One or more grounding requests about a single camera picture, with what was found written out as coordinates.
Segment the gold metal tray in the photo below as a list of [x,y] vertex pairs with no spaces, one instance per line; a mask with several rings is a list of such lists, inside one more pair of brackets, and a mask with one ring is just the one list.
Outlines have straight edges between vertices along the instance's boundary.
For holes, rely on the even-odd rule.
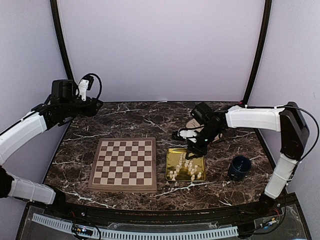
[[185,148],[169,148],[166,153],[165,179],[169,182],[207,180],[205,157],[186,159]]

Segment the wooden chess board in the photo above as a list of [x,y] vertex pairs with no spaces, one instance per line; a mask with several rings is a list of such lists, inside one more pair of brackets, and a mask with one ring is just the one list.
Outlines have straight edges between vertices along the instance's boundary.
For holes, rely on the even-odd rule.
[[88,188],[108,193],[155,193],[156,139],[101,138],[93,160]]

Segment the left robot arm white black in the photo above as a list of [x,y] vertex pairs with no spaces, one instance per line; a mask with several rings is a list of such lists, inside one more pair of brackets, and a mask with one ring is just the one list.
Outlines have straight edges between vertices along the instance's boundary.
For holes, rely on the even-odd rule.
[[[79,83],[71,79],[54,80],[51,93],[45,102],[35,106],[23,118],[0,134],[0,164],[36,136],[55,126],[63,126],[77,116],[95,116],[103,102],[99,96],[89,97],[94,80],[99,76],[88,73]],[[60,218],[67,218],[70,206],[63,201],[65,195],[46,184],[36,183],[0,169],[1,198],[17,198],[30,202],[51,205],[51,210]]]

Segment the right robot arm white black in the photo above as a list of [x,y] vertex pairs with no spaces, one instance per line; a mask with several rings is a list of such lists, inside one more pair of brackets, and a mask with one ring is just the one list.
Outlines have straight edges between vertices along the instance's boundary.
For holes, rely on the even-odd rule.
[[275,208],[277,199],[293,178],[298,164],[307,155],[310,130],[295,102],[278,106],[225,105],[217,110],[206,103],[197,104],[191,116],[197,122],[195,127],[185,127],[176,136],[187,141],[187,159],[203,157],[208,145],[228,128],[252,128],[279,132],[281,134],[280,157],[272,176],[263,192],[266,197],[255,205],[255,213],[266,217]]

